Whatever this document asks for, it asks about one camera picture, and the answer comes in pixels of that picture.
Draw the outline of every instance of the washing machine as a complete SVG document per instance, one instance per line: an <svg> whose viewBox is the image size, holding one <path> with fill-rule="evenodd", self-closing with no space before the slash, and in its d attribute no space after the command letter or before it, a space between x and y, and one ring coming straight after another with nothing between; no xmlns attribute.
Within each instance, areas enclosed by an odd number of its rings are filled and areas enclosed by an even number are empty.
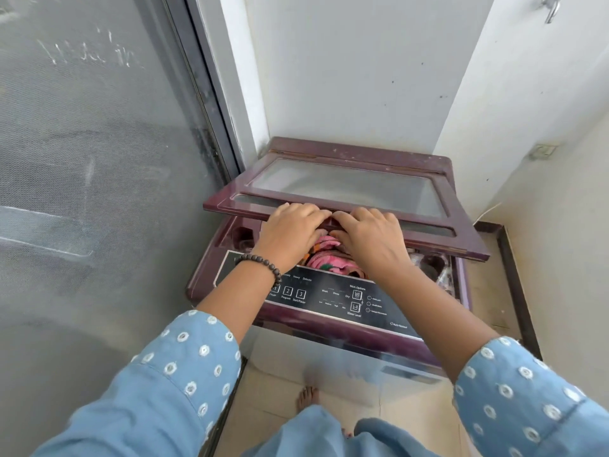
<svg viewBox="0 0 609 457"><path fill-rule="evenodd" d="M269 151L204 204L227 214L187 285L198 304L285 202L363 205L400 221L411 259L468 309L464 260L489 252L459 203L450 159L274 137ZM340 225L329 219L331 231ZM256 368L364 405L448 381L422 338L371 280L296 266L266 297L241 351Z"/></svg>

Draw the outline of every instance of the person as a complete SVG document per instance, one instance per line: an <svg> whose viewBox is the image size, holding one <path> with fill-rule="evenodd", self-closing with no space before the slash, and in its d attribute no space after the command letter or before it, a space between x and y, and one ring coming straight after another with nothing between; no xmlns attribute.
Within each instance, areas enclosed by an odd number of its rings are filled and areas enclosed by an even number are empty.
<svg viewBox="0 0 609 457"><path fill-rule="evenodd" d="M264 224L253 254L281 273L326 231L331 216L311 204L285 204ZM511 338L499 335L441 290L411 261L392 214L335 212L342 242L391 296L454 384L454 405L484 456L609 455L609 414ZM81 407L35 457L196 456L226 407L240 372L239 343L275 276L242 261L196 309L179 315ZM247 456L410 456L435 454L405 430L362 419L354 436L306 388L300 413Z"/></svg>

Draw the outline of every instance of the black bead bracelet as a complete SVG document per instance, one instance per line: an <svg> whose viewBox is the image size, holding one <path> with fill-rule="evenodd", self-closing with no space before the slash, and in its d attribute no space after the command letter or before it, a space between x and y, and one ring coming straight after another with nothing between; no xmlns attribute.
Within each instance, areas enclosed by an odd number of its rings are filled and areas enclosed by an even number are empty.
<svg viewBox="0 0 609 457"><path fill-rule="evenodd" d="M275 276L275 285L281 283L281 272L269 260L265 260L262 256L247 253L245 255L241 255L239 258L236 258L234 261L234 265L237 266L241 261L245 260L256 261L260 264L263 264L273 272L273 275Z"/></svg>

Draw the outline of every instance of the hand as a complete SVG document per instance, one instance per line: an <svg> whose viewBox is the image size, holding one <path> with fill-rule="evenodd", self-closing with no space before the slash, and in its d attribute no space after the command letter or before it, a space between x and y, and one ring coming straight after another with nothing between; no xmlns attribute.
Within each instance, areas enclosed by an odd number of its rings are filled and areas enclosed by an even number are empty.
<svg viewBox="0 0 609 457"><path fill-rule="evenodd" d="M331 215L312 203L285 203L263 224L252 254L269 260L283 274L298 264L317 239L328 234L317 228Z"/></svg>
<svg viewBox="0 0 609 457"><path fill-rule="evenodd" d="M330 235L345 245L373 281L379 283L396 270L413 266L400 223L393 213L357 207L350 215L337 211L332 216L345 231L332 231Z"/></svg>

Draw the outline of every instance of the blue shirt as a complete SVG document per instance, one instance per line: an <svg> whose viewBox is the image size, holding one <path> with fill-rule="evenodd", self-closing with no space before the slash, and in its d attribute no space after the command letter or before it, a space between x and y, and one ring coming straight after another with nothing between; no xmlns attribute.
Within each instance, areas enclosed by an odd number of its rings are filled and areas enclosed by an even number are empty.
<svg viewBox="0 0 609 457"><path fill-rule="evenodd" d="M179 315L81 407L34 457L194 457L226 407L241 367L230 330L212 315ZM484 456L609 455L609 414L511 338L476 353L454 387L454 405ZM256 456L433 456L405 430L361 420L354 438L322 407L308 407Z"/></svg>

